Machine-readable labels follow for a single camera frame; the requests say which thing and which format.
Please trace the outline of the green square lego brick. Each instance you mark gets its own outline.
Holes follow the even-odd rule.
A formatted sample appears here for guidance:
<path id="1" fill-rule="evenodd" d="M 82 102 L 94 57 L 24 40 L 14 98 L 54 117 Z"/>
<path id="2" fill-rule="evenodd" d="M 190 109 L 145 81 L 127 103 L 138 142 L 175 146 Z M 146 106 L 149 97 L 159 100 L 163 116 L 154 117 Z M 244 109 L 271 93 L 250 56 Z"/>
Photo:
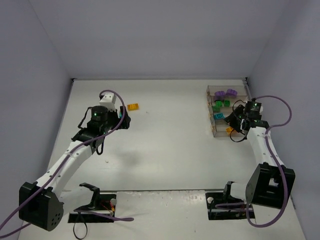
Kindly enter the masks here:
<path id="1" fill-rule="evenodd" d="M 223 103 L 222 103 L 222 101 L 217 100 L 217 101 L 215 102 L 215 105 L 220 108 L 220 107 L 223 106 Z"/>

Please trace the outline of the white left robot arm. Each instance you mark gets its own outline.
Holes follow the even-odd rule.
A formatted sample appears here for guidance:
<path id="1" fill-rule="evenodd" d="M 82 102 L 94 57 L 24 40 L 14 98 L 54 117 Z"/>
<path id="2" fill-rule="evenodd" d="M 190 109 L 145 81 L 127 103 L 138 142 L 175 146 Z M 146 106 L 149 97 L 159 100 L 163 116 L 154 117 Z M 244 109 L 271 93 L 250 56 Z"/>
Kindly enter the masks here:
<path id="1" fill-rule="evenodd" d="M 82 208 L 93 210 L 100 204 L 100 189 L 92 184 L 81 183 L 66 195 L 62 191 L 86 160 L 104 152 L 106 136 L 116 130 L 127 130 L 131 118 L 123 105 L 115 111 L 102 105 L 87 110 L 91 112 L 90 121 L 86 127 L 79 128 L 60 159 L 35 182 L 25 182 L 20 187 L 18 217 L 21 220 L 52 231 L 64 214 Z"/>

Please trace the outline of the orange butterfly oval lego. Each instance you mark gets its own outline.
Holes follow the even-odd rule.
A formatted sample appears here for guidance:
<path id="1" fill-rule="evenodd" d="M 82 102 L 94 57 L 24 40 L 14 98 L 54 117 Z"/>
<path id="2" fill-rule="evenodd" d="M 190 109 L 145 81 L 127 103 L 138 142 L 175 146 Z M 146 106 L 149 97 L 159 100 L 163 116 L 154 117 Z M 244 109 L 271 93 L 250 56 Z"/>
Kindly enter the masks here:
<path id="1" fill-rule="evenodd" d="M 230 136 L 231 133 L 234 131 L 234 129 L 232 127 L 228 127 L 228 128 L 226 128 L 225 131 L 226 131 L 227 135 Z"/>

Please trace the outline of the teal lotus frog oval lego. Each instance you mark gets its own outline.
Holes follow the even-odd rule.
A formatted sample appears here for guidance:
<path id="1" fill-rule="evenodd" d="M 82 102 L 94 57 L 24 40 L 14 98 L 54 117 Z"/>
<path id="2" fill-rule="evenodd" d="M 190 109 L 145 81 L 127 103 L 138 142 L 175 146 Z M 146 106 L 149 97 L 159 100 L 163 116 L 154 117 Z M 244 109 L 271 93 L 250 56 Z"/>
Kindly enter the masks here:
<path id="1" fill-rule="evenodd" d="M 215 120 L 223 120 L 223 119 L 225 119 L 225 116 L 224 116 L 224 114 L 222 112 L 216 113 L 213 117 L 214 117 Z"/>

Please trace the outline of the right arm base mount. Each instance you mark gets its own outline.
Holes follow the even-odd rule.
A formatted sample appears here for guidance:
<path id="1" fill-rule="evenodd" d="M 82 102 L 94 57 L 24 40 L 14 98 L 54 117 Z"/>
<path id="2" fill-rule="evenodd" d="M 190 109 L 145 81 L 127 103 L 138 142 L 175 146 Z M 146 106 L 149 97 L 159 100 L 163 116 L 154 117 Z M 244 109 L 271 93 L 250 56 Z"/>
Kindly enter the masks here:
<path id="1" fill-rule="evenodd" d="M 232 194 L 236 183 L 228 181 L 223 190 L 206 191 L 206 208 L 209 221 L 246 219 L 246 202 L 241 196 Z"/>

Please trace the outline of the purple lotus oval lego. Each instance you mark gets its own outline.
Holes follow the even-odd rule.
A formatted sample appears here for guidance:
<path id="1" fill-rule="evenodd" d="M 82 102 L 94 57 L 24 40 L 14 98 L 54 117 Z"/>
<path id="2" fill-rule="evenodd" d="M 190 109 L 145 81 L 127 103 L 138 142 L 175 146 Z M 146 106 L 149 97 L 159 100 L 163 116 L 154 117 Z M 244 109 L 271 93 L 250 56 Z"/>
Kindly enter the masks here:
<path id="1" fill-rule="evenodd" d="M 232 88 L 229 88 L 227 89 L 227 91 L 225 92 L 225 95 L 226 96 L 229 96 L 229 97 L 233 97 L 235 98 L 237 95 L 238 95 L 238 92 Z"/>

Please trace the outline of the purple butterfly curved lego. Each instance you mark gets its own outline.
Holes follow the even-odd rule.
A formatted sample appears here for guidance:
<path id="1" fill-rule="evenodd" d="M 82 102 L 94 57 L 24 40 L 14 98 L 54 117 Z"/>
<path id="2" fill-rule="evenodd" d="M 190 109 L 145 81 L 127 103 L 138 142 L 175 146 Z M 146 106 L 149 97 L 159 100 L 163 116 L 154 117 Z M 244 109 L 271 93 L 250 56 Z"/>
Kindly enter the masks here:
<path id="1" fill-rule="evenodd" d="M 218 100 L 224 100 L 225 99 L 225 97 L 226 97 L 226 92 L 225 91 L 216 91 L 215 93 L 214 93 L 214 99 L 216 100 L 216 101 L 218 101 Z"/>

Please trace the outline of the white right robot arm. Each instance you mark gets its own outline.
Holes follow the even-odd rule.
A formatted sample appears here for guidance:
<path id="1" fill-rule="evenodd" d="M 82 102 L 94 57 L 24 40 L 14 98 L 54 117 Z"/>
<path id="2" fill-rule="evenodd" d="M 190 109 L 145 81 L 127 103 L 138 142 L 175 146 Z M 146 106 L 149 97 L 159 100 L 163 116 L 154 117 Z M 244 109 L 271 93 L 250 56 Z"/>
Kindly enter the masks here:
<path id="1" fill-rule="evenodd" d="M 250 143 L 257 167 L 245 187 L 249 204 L 281 209 L 287 203 L 295 172 L 280 160 L 271 139 L 270 126 L 262 120 L 262 104 L 251 100 L 232 109 L 224 121 Z"/>

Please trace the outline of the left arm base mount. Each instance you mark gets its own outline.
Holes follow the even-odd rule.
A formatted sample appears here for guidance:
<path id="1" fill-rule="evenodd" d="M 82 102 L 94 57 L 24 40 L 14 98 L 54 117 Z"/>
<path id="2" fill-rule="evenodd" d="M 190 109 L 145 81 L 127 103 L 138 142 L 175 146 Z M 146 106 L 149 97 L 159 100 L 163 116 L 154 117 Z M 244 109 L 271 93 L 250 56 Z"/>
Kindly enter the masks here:
<path id="1" fill-rule="evenodd" d="M 80 190 L 89 190 L 90 202 L 85 202 L 77 207 L 77 210 L 86 212 L 70 212 L 68 223 L 93 224 L 114 223 L 116 217 L 117 194 L 115 192 L 101 191 L 98 187 L 89 183 L 81 183 Z"/>

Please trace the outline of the green hollow square lego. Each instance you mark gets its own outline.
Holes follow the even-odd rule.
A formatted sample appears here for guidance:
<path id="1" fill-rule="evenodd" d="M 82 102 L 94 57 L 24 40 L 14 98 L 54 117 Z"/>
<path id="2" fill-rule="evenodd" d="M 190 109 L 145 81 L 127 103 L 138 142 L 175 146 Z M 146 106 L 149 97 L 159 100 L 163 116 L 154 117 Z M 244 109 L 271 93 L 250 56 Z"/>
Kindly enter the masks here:
<path id="1" fill-rule="evenodd" d="M 224 107 L 230 107 L 230 105 L 231 105 L 231 103 L 230 103 L 230 101 L 229 100 L 224 100 L 223 101 L 223 105 L 224 105 Z"/>

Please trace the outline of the yellow lego brick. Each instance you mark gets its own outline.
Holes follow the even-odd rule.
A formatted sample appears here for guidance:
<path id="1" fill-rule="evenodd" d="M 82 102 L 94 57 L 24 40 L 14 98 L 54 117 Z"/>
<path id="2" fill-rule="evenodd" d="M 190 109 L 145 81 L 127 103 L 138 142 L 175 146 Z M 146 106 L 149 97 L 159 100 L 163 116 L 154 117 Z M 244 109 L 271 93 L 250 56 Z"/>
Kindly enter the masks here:
<path id="1" fill-rule="evenodd" d="M 127 109 L 129 111 L 136 111 L 136 110 L 139 110 L 139 104 L 138 103 L 132 103 L 132 104 L 128 104 L 127 105 Z"/>

